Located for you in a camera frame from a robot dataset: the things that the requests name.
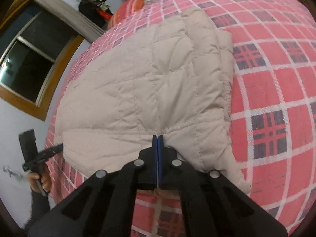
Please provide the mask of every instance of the window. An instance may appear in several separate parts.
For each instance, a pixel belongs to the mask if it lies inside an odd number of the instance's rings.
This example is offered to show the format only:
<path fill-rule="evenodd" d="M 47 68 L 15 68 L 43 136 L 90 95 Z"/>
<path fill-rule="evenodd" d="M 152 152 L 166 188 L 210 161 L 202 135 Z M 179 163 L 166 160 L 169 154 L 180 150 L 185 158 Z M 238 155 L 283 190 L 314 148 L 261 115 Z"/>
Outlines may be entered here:
<path fill-rule="evenodd" d="M 59 79 L 82 41 L 29 1 L 0 28 L 0 97 L 45 120 Z"/>

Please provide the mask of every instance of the silver rivet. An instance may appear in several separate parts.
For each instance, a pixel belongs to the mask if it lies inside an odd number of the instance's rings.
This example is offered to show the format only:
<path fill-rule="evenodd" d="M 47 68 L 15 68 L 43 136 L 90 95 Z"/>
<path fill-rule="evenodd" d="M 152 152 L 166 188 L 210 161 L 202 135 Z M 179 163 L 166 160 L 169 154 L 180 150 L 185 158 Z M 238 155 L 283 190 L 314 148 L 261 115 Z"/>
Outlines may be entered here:
<path fill-rule="evenodd" d="M 181 160 L 173 160 L 171 162 L 171 164 L 173 164 L 174 166 L 181 166 L 182 165 L 182 161 Z"/>
<path fill-rule="evenodd" d="M 142 166 L 144 164 L 144 161 L 143 160 L 135 160 L 134 161 L 134 165 L 135 166 Z"/>
<path fill-rule="evenodd" d="M 104 170 L 98 170 L 97 172 L 95 172 L 95 176 L 96 176 L 97 178 L 103 178 L 103 177 L 106 176 L 106 171 L 104 171 Z"/>
<path fill-rule="evenodd" d="M 210 177 L 211 178 L 219 178 L 220 173 L 217 170 L 213 170 L 210 172 Z"/>

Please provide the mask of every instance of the orange striped pillow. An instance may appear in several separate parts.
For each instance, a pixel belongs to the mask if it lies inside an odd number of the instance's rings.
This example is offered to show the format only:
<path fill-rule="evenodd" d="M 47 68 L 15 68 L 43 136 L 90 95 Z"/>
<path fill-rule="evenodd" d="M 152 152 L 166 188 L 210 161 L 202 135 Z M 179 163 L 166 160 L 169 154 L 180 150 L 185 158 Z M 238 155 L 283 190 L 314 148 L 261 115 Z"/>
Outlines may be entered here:
<path fill-rule="evenodd" d="M 144 0 L 127 0 L 117 10 L 116 13 L 111 17 L 108 29 L 118 24 L 120 21 L 132 15 L 134 12 L 142 9 L 144 6 Z"/>

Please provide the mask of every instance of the window glass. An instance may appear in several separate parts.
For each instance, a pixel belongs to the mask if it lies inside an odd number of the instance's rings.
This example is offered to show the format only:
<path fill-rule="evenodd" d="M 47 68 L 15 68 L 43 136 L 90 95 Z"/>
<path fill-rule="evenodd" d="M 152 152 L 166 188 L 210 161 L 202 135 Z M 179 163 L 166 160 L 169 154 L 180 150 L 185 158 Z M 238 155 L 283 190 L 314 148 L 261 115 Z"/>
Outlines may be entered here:
<path fill-rule="evenodd" d="M 36 102 L 53 63 L 16 41 L 0 68 L 0 81 L 21 96 Z"/>
<path fill-rule="evenodd" d="M 0 34 L 0 57 L 18 32 L 40 11 L 38 6 L 31 4 L 14 21 L 10 22 L 6 31 Z"/>
<path fill-rule="evenodd" d="M 75 31 L 71 27 L 46 11 L 21 34 L 29 43 L 54 60 L 74 35 Z"/>

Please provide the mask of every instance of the black tool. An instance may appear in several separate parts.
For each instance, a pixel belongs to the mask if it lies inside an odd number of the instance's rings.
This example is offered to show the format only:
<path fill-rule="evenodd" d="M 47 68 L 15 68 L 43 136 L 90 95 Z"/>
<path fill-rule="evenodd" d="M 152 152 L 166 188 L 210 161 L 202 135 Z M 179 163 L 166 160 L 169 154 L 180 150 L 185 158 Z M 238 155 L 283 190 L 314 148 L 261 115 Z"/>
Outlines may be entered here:
<path fill-rule="evenodd" d="M 44 191 L 41 183 L 41 177 L 44 173 L 43 166 L 49 158 L 51 158 L 53 155 L 57 153 L 56 150 L 58 150 L 59 152 L 63 150 L 62 144 L 52 149 L 48 149 L 38 153 L 35 142 L 36 139 L 34 129 L 21 133 L 19 135 L 19 141 L 22 154 L 25 160 L 25 164 L 22 166 L 23 170 L 25 172 L 31 170 L 32 172 L 37 173 L 39 175 L 39 179 L 36 180 L 36 184 L 40 189 L 42 195 L 47 196 L 47 193 L 46 191 Z"/>
<path fill-rule="evenodd" d="M 286 237 L 284 226 L 218 171 L 196 171 L 153 136 L 120 171 L 97 171 L 30 229 L 29 237 L 129 237 L 137 189 L 177 189 L 187 237 Z"/>

